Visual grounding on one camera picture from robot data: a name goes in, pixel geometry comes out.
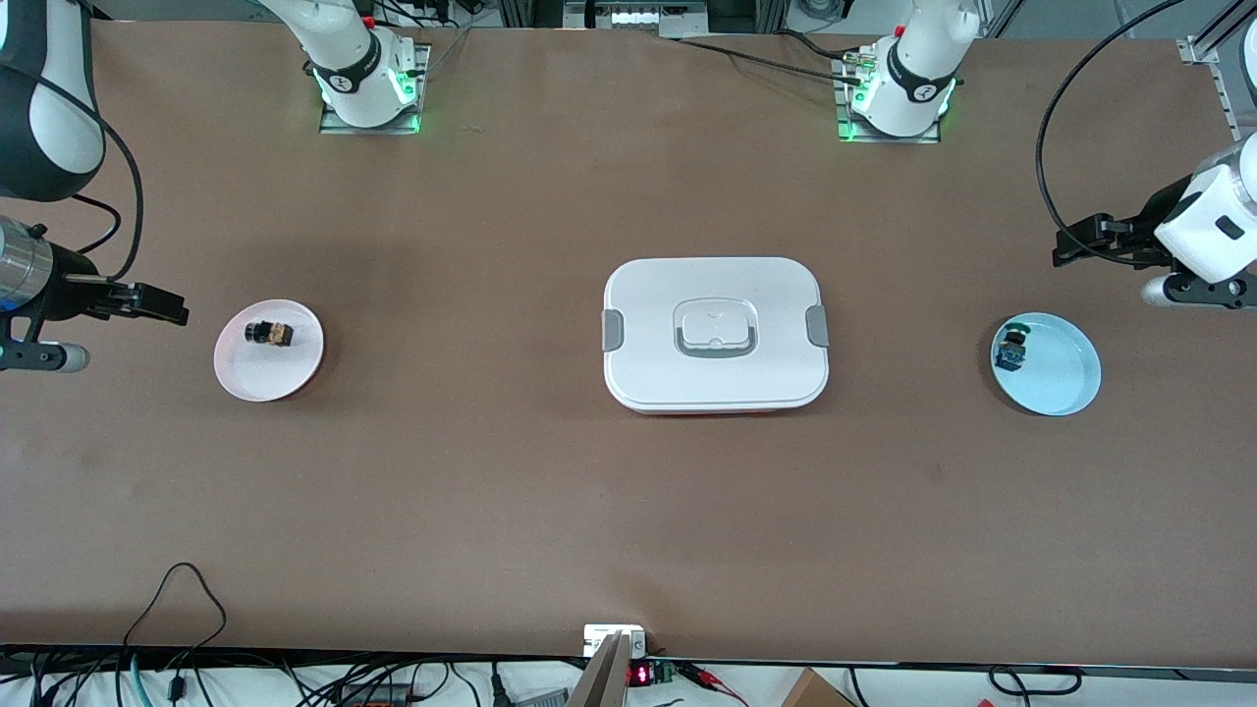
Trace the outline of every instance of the black label band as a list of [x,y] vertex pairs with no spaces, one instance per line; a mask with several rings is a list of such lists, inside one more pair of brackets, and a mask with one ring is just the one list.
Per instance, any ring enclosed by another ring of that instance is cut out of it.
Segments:
[[314,70],[318,72],[319,78],[324,83],[332,87],[332,91],[337,93],[357,93],[362,81],[375,73],[380,65],[382,53],[380,38],[375,33],[368,34],[371,35],[371,47],[367,48],[367,53],[352,67],[332,70],[314,64]]
[[886,54],[886,68],[890,70],[890,78],[904,88],[904,93],[913,103],[929,103],[952,83],[952,77],[955,75],[955,72],[952,72],[943,78],[930,81],[914,74],[899,60],[897,42],[890,47],[890,52]]

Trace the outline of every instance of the blue plate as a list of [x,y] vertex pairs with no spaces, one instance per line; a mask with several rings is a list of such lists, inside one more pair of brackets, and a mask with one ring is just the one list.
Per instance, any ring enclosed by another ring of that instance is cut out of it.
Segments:
[[[1019,370],[996,366],[1009,325],[1022,325],[1026,360]],[[1028,312],[999,327],[991,342],[991,370],[1014,403],[1040,415],[1072,415],[1100,392],[1100,355],[1087,335],[1056,315]]]

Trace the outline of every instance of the connector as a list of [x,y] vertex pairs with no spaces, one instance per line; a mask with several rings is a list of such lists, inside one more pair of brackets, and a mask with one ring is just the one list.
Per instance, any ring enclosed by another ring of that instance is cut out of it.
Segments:
[[493,664],[493,677],[489,678],[493,683],[493,707],[513,707],[514,703],[510,701],[510,696],[507,694],[507,688],[502,684],[502,676],[498,674],[498,664]]
[[187,694],[187,681],[182,676],[170,678],[170,684],[166,686],[166,699],[173,704],[182,699],[185,694]]
[[53,687],[48,688],[48,692],[40,694],[39,698],[35,699],[34,702],[35,707],[53,707],[53,702],[57,701],[58,689],[60,689],[59,684],[54,684]]

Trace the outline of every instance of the robotic arm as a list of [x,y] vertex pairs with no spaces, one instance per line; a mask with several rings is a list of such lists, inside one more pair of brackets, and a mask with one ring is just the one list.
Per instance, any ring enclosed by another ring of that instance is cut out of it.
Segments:
[[310,59],[323,101],[346,123],[377,127],[419,98],[415,40],[367,29],[348,0],[259,0]]
[[[1244,36],[1244,68],[1257,84],[1257,23]],[[1141,297],[1155,307],[1257,306],[1257,133],[1208,157],[1154,194],[1129,219],[1092,214],[1057,231],[1052,264],[1120,258],[1136,270],[1169,268]]]
[[[300,40],[323,99],[346,123],[380,126],[417,99],[416,75],[405,69],[415,65],[414,40],[383,28],[368,30],[347,0],[263,4]],[[77,194],[104,160],[104,135],[94,116],[89,8],[80,0],[0,0],[0,196],[82,200]],[[0,370],[74,372],[87,366],[82,346],[40,341],[49,321],[85,315],[187,323],[182,297],[102,277],[87,249],[63,248],[47,234],[41,224],[0,216]],[[28,321],[21,336],[14,335],[15,320]]]
[[864,91],[851,109],[886,135],[925,132],[944,111],[955,70],[979,29],[973,0],[914,0],[901,34],[861,48],[856,77]]

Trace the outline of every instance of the gray clip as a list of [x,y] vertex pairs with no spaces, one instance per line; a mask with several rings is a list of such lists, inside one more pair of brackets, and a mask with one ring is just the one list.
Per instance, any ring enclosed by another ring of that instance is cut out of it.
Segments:
[[807,321],[807,340],[812,342],[812,346],[828,348],[830,325],[825,322],[825,307],[821,304],[808,307],[803,318]]

